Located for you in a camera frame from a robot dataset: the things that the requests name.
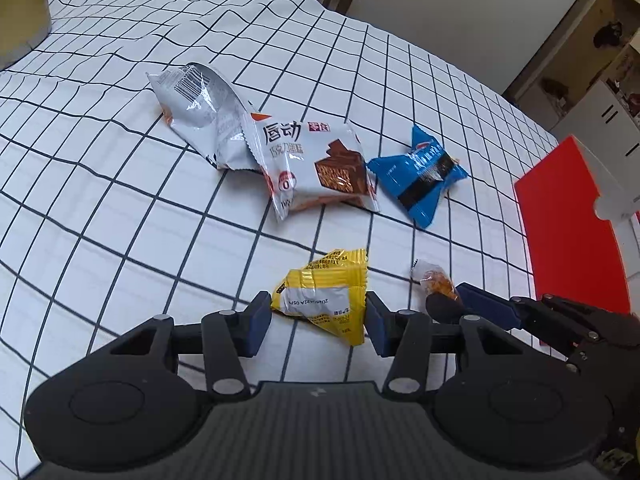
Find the blue cookie packet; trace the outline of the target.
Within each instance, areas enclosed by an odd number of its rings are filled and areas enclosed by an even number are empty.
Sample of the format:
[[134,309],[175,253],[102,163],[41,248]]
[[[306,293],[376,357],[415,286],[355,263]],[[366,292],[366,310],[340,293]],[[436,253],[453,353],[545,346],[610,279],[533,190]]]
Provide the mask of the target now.
[[431,225],[440,196],[469,177],[442,144],[418,125],[412,127],[408,153],[372,158],[367,168],[421,229]]

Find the yellow snack packet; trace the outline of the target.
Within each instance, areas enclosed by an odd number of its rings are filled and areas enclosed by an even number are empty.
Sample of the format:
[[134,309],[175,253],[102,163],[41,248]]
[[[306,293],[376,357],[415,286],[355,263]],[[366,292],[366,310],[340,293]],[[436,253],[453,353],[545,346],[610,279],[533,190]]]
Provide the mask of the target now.
[[289,270],[274,289],[271,309],[303,318],[352,347],[364,341],[368,254],[335,249],[300,269]]

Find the gold thermos jug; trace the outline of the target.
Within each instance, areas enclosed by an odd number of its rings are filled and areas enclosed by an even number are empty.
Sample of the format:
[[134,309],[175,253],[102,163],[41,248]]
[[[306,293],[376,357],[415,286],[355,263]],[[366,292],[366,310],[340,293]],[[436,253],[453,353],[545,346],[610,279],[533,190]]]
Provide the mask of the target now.
[[51,30],[48,0],[1,0],[1,68],[34,50]]

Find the small orange snack packet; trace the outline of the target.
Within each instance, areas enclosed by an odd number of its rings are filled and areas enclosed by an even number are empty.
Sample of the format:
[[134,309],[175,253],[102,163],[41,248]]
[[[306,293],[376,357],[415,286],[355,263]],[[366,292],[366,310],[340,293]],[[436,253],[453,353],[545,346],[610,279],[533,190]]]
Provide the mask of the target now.
[[460,296],[446,271],[435,263],[416,259],[411,267],[411,276],[424,292],[426,299],[439,294],[448,299],[461,302]]

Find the white wall cabinets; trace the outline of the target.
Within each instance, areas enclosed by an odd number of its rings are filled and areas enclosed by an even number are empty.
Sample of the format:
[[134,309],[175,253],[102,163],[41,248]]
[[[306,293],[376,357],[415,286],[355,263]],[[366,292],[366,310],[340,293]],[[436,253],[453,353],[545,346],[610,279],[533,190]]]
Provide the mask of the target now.
[[576,0],[504,92],[508,101],[562,139],[601,100],[607,140],[639,157],[639,0]]

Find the white chocolate cake packet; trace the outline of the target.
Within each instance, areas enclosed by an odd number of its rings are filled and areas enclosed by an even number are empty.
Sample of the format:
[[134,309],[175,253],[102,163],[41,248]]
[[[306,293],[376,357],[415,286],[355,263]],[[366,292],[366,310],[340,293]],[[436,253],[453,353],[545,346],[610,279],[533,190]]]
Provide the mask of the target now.
[[361,142],[347,122],[284,120],[253,113],[245,140],[277,219],[333,202],[378,210]]

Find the red cardboard box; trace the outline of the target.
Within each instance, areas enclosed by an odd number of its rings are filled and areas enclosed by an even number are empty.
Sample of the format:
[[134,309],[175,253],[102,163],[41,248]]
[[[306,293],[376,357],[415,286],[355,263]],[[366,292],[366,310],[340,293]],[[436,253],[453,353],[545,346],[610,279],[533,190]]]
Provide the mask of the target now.
[[535,294],[639,313],[634,206],[584,144],[569,136],[514,184]]

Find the checkered tablecloth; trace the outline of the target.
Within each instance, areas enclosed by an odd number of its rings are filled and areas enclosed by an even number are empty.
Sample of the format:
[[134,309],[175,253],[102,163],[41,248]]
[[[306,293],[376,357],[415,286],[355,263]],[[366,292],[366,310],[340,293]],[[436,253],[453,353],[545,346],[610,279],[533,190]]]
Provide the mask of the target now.
[[[38,462],[23,425],[45,379],[157,313],[240,310],[289,270],[363,248],[369,286],[418,310],[412,264],[533,296],[513,185],[552,136],[457,66],[317,0],[51,0],[49,37],[1,74],[1,474]],[[216,67],[254,107],[350,122],[367,158],[431,133],[468,172],[419,229],[378,209],[279,221],[260,174],[209,165],[163,121],[149,74]]]

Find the silver white snack bag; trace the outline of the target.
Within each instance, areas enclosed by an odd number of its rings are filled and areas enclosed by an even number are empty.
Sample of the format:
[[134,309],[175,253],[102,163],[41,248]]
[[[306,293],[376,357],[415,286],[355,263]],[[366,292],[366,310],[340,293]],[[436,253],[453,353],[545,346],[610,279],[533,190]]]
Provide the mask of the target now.
[[167,125],[218,169],[256,170],[245,135],[254,106],[218,70],[201,63],[149,74]]

